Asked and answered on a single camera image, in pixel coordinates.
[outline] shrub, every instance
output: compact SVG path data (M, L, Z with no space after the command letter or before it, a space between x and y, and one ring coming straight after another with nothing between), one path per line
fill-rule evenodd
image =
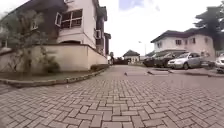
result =
M91 66L91 70L99 71L99 70L102 70L102 69L109 68L109 66L110 66L109 64L96 64L96 65Z
M42 70L44 73L58 73L60 72L60 65L56 62L54 57L41 58Z

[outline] white car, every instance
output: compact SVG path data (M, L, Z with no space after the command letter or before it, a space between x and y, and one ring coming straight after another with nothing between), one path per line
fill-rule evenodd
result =
M218 72L224 72L224 54L221 54L215 61L215 66Z
M198 53L185 53L168 62L169 68L185 69L200 67L202 58Z

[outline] green tree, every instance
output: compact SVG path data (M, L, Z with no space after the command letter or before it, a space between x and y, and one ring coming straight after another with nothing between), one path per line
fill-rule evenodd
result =
M221 49L220 32L224 28L224 12L222 3L220 6L207 7L206 12L196 16L199 21L195 23L198 28L204 28L214 41L214 48Z
M24 13L12 12L0 20L0 42L6 41L14 51L10 58L12 61L8 66L15 72L17 67L23 63L24 72L30 72L32 63L32 48L48 41L45 33L39 29L32 29L43 23L43 15L36 11Z

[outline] driveway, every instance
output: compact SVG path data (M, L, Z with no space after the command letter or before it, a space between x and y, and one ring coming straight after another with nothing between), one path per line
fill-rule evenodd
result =
M71 85L0 95L7 128L223 128L224 79L113 66Z

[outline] sky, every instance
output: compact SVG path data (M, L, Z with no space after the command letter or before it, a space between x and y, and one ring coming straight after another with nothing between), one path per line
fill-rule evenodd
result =
M2 0L0 14L8 12L28 0ZM153 51L151 40L166 30L184 31L197 20L208 6L216 6L221 0L99 0L107 6L108 21L105 31L110 33L110 51L116 57L129 49L141 55Z

